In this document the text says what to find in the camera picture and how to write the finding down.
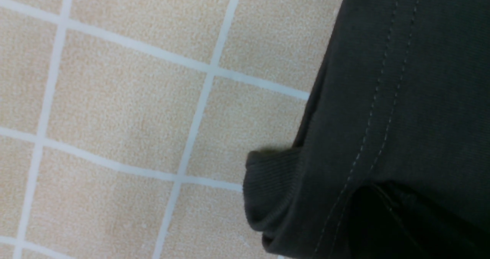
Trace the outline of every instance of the stitching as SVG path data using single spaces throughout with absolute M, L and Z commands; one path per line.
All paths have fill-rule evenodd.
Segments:
M 379 152 L 376 155 L 376 158 L 374 158 L 374 161 L 373 161 L 371 167 L 369 168 L 369 171 L 367 173 L 368 175 L 369 175 L 369 173 L 371 173 L 373 167 L 378 162 L 378 158 L 381 156 L 381 153 L 383 152 L 383 149 L 385 148 L 386 140 L 388 138 L 388 132 L 390 130 L 390 125 L 391 125 L 391 122 L 392 122 L 393 113 L 394 113 L 395 107 L 397 106 L 398 93 L 399 93 L 399 90 L 400 90 L 401 83 L 403 81 L 403 75 L 405 74 L 405 67 L 407 65 L 408 53 L 409 53 L 409 50 L 410 50 L 410 45 L 412 43 L 413 24 L 415 23 L 415 14 L 417 13 L 417 6 L 418 6 L 418 3 L 419 2 L 420 2 L 420 0 L 417 0 L 415 2 L 415 6 L 413 7 L 412 19 L 410 21 L 410 33 L 408 35 L 407 48 L 405 50 L 405 58 L 403 59 L 403 64 L 402 64 L 402 67 L 401 67 L 401 74 L 400 74 L 400 78 L 399 78 L 399 83 L 397 85 L 397 91 L 395 92 L 395 95 L 394 95 L 394 98 L 393 98 L 392 111 L 390 113 L 390 118 L 388 119 L 388 124 L 386 125 L 385 137 L 383 139 L 383 143 L 381 144 L 381 148 L 379 149 Z M 345 213 L 345 209 L 346 208 L 347 208 L 347 203 L 344 205 L 344 207 L 342 209 L 342 213 L 340 215 L 340 219 L 338 220 L 337 227 L 336 227 L 336 230 L 335 230 L 335 236 L 334 236 L 334 239 L 333 239 L 332 248 L 330 250 L 330 253 L 329 253 L 328 258 L 330 258 L 332 256 L 332 254 L 333 254 L 333 250 L 334 250 L 334 247 L 335 247 L 336 238 L 337 238 L 337 235 L 338 235 L 338 230 L 340 228 L 340 224 L 342 222 L 343 215 Z
M 335 203 L 332 205 L 332 209 L 330 210 L 330 212 L 329 212 L 329 214 L 327 216 L 327 219 L 323 223 L 322 232 L 320 233 L 320 238 L 318 239 L 317 246 L 315 247 L 315 251 L 313 252 L 312 258 L 315 257 L 315 255 L 318 252 L 318 248 L 320 248 L 320 242 L 322 241 L 323 235 L 325 234 L 325 229 L 327 227 L 327 223 L 330 220 L 330 217 L 332 216 L 333 210 L 338 205 L 338 202 L 340 201 L 340 198 L 341 198 L 342 194 L 347 189 L 348 183 L 352 179 L 352 174 L 354 172 L 354 168 L 356 167 L 357 160 L 359 160 L 359 157 L 361 156 L 361 153 L 364 150 L 364 145 L 366 144 L 366 137 L 368 136 L 368 130 L 369 130 L 369 127 L 371 126 L 372 113 L 374 111 L 374 104 L 375 104 L 376 98 L 377 98 L 376 95 L 378 95 L 378 90 L 379 90 L 379 85 L 380 85 L 380 82 L 381 82 L 381 77 L 385 73 L 385 64 L 386 64 L 386 59 L 387 59 L 387 51 L 388 51 L 388 48 L 389 48 L 389 44 L 390 44 L 390 40 L 391 40 L 391 36 L 392 36 L 392 32 L 393 32 L 393 24 L 395 22 L 395 17 L 397 15 L 397 9 L 398 9 L 398 5 L 399 5 L 399 1 L 400 0 L 396 0 L 395 1 L 395 7 L 394 7 L 393 12 L 392 12 L 392 19 L 391 19 L 391 22 L 390 22 L 390 28 L 388 29 L 388 35 L 386 37 L 386 42 L 385 42 L 385 51 L 383 53 L 383 60 L 382 60 L 382 66 L 381 66 L 381 74 L 378 77 L 378 80 L 376 82 L 376 88 L 375 88 L 374 96 L 372 98 L 371 109 L 369 110 L 369 118 L 367 119 L 367 126 L 366 126 L 366 130 L 364 132 L 364 136 L 363 136 L 363 141 L 362 141 L 361 147 L 359 148 L 359 152 L 357 153 L 356 159 L 352 163 L 352 168 L 349 171 L 349 175 L 347 177 L 347 181 L 345 182 L 345 184 L 343 186 L 343 189 L 340 191 L 340 194 L 338 195 Z

